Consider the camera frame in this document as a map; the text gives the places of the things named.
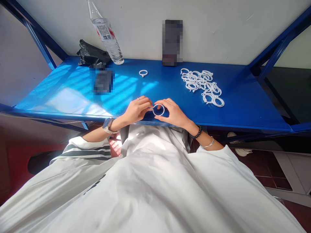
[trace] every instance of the plastic water bottle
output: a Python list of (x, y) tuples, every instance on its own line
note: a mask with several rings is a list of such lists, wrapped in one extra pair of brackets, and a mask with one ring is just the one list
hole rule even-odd
[(121, 65), (124, 62), (118, 41), (114, 35), (111, 24), (107, 18), (101, 16), (92, 0), (87, 0), (90, 10), (90, 18), (94, 24), (101, 41), (105, 45), (111, 60), (116, 65)]

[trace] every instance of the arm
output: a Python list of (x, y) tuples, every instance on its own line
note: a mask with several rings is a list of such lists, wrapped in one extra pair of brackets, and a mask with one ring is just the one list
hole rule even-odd
[[(191, 121), (182, 112), (182, 110), (173, 100), (168, 98), (164, 100), (159, 100), (155, 102), (155, 104), (162, 104), (169, 111), (169, 117), (155, 116), (155, 119), (184, 128), (193, 136), (197, 135), (197, 133), (199, 132), (199, 127), (197, 127), (196, 124), (193, 121)], [(197, 138), (197, 141), (200, 143), (201, 146), (208, 146), (213, 141), (213, 138), (209, 136), (207, 133), (202, 131), (201, 135)], [(221, 145), (218, 141), (215, 140), (212, 146), (206, 147), (204, 149), (205, 150), (221, 150), (222, 148), (223, 148), (223, 145)]]
[[(152, 111), (150, 107), (153, 107), (152, 102), (145, 96), (141, 96), (139, 99), (131, 101), (125, 113), (112, 122), (109, 130), (118, 131), (127, 125), (142, 120), (146, 112)], [(99, 127), (98, 129), (84, 135), (83, 139), (88, 142), (100, 142), (109, 136), (109, 133), (105, 132), (102, 127)]]

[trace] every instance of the black bead bracelet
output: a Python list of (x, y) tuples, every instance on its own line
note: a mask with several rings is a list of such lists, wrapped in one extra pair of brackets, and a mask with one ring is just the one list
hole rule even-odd
[(198, 137), (201, 135), (201, 133), (202, 133), (202, 127), (201, 127), (200, 125), (197, 125), (197, 127), (199, 127), (199, 132), (198, 132), (198, 134), (197, 134), (196, 136), (192, 136), (190, 133), (188, 133), (189, 136), (190, 136), (190, 138), (196, 139), (196, 138), (198, 138)]

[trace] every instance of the bottle label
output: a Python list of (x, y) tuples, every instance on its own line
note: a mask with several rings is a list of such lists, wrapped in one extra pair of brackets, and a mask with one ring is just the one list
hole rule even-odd
[(94, 26), (101, 40), (111, 40), (115, 38), (111, 24), (109, 22), (107, 24), (96, 24)]

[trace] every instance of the white shirt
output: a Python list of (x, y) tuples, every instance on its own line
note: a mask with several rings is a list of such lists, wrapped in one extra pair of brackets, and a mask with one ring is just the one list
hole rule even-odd
[(0, 232), (305, 232), (227, 146), (188, 153), (180, 128), (140, 125), (121, 157), (107, 143), (71, 139), (0, 207)]

